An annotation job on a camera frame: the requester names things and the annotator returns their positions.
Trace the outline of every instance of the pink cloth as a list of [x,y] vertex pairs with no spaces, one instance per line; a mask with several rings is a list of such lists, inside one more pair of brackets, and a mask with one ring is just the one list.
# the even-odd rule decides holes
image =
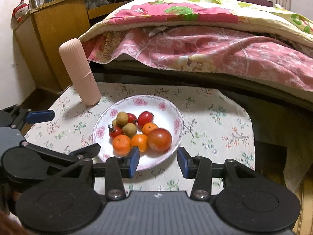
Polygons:
[[120,54],[163,70],[226,73],[313,91],[313,59],[276,39],[207,26],[175,27],[149,37],[142,28],[106,32],[83,43],[90,61]]

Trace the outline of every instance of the cherry tomato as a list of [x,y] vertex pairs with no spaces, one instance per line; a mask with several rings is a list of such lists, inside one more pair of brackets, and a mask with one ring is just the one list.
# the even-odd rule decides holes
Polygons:
[[128,115],[128,122],[129,123],[133,123],[133,124],[137,123],[137,118],[134,114],[127,113],[127,115]]
[[151,123],[153,121],[153,118],[154,115],[151,112],[144,111],[139,115],[137,123],[139,126],[143,126],[146,123]]
[[123,134],[123,130],[120,127],[114,127],[112,124],[109,126],[109,136],[114,139],[116,136]]
[[166,152],[172,144],[172,135],[163,128],[157,128],[148,134],[148,146],[157,152]]

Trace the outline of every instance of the shelf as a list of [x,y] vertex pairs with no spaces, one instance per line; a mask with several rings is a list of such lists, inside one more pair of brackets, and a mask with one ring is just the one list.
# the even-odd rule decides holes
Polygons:
[[112,4],[108,4],[108,5],[103,5],[101,7],[98,8],[94,8],[91,10],[87,10],[88,12],[88,18],[89,19],[93,19],[96,17],[100,17],[106,14],[111,13],[112,11],[116,10],[117,8],[121,7],[122,5],[128,3],[130,1],[125,1],[125,2],[118,2],[118,3],[112,3]]

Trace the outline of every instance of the floral tablecloth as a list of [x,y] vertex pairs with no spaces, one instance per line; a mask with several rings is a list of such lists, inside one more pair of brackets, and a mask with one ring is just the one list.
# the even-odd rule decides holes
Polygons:
[[[170,100],[181,111],[185,131],[181,142],[191,156],[201,155],[215,163],[232,158],[255,168],[254,136],[247,112],[216,89],[188,86],[124,85],[98,83],[101,100],[94,107],[82,104],[71,86],[51,106],[55,119],[35,124],[25,138],[57,152],[71,151],[92,144],[94,125],[100,115],[115,102],[128,96],[150,94]],[[96,178],[94,189],[104,194],[104,178]],[[127,192],[184,190],[190,194],[193,180],[185,180],[176,154],[153,169],[137,172],[124,180]],[[212,194],[223,189],[222,179],[213,178]]]

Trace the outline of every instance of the santa claus toy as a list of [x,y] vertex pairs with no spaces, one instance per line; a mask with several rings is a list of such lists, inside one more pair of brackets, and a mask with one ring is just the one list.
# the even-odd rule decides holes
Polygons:
[[29,4],[26,4],[24,0],[21,0],[19,5],[13,10],[12,18],[16,17],[18,22],[22,21],[22,17],[29,11]]

